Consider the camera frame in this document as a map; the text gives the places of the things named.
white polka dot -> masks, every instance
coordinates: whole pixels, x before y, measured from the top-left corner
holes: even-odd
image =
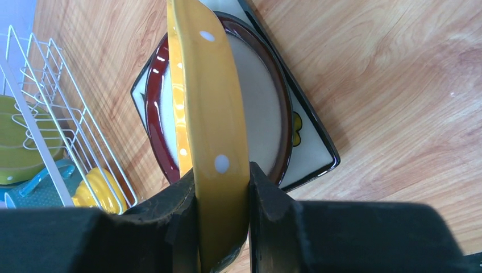
[[[214,168],[219,173],[225,173],[229,169],[229,158],[226,155],[218,155],[214,159]]]
[[[202,36],[204,39],[206,39],[206,40],[208,40],[208,41],[210,41],[210,42],[214,42],[214,36],[213,36],[213,34],[207,32],[207,31],[204,31],[204,30],[203,30],[203,31],[200,31],[199,34],[201,34],[201,36]]]

wire rack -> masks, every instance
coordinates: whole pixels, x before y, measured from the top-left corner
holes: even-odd
[[[12,51],[21,53],[24,58],[22,65],[9,60]],[[19,38],[14,28],[9,27],[5,58],[0,57],[0,69],[4,75],[2,94],[9,88],[16,100],[15,108],[21,114],[13,115],[12,119],[26,129],[23,147],[39,151],[63,205],[73,206],[49,151],[59,147],[48,147],[46,138],[42,136],[44,130],[52,129],[39,129],[38,126],[38,122],[52,121],[59,132],[58,138],[62,140],[65,157],[75,163],[97,206],[102,208],[86,179],[87,173],[95,167],[100,169],[119,207],[122,207],[121,198],[126,200],[128,207],[134,206],[138,203],[136,194],[87,107],[62,51],[52,39],[39,42],[34,34],[28,39]],[[36,58],[36,62],[30,62],[32,58]],[[115,193],[103,169],[113,175],[122,197]]]

yellow cup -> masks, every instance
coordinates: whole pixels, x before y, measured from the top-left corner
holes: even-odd
[[[92,190],[99,199],[101,203],[102,209],[109,213],[123,213],[127,210],[126,200],[122,195],[121,189],[115,182],[114,177],[105,169],[102,169],[105,176],[107,177],[110,185],[112,186],[115,195],[119,198],[119,202],[115,199],[114,194],[110,190],[107,182],[105,181],[104,177],[102,176],[101,170],[99,168],[93,168],[87,174],[86,178],[89,182]],[[75,206],[86,206],[86,207],[96,207],[97,204],[95,203],[94,197],[90,194],[89,188],[85,184],[84,181],[80,182],[76,190],[76,194],[72,197],[72,201]]]

wooden table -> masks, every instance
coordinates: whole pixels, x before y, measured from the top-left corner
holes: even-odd
[[[342,157],[292,192],[424,202],[465,253],[482,250],[480,0],[254,0]],[[38,0],[141,199],[167,186],[129,94],[165,33],[164,1]],[[249,269],[248,255],[236,271]]]

yellow ceramic item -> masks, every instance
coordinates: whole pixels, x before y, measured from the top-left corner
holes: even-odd
[[[167,3],[168,14],[172,14],[172,5]],[[183,177],[192,167],[191,152],[186,128],[184,112],[184,75],[182,74],[181,48],[177,32],[174,30],[173,16],[167,17],[169,40],[169,70],[171,71],[172,103],[174,108],[174,124],[176,127],[177,158],[180,177]]]
[[[101,170],[99,168],[93,168],[90,172],[86,175],[87,181],[90,183],[92,190],[99,199],[101,203],[102,209],[109,213],[116,213],[120,214],[127,210],[126,200],[122,195],[121,189],[115,182],[114,177],[105,169],[102,169],[105,176],[107,177],[110,185],[114,189],[115,195],[119,198],[119,202],[115,199],[115,196],[112,194],[107,182],[105,181],[104,177],[102,176]],[[75,206],[87,206],[87,207],[96,207],[97,204],[95,203],[94,197],[90,194],[89,188],[85,184],[84,181],[80,182],[76,190],[76,194],[72,197],[72,201]]]
[[[177,31],[181,49],[201,268],[210,272],[220,269],[221,260],[247,236],[250,166],[243,99],[231,47],[216,15],[197,0],[168,0],[168,22],[174,22],[168,31]],[[169,40],[169,51],[172,46]]]

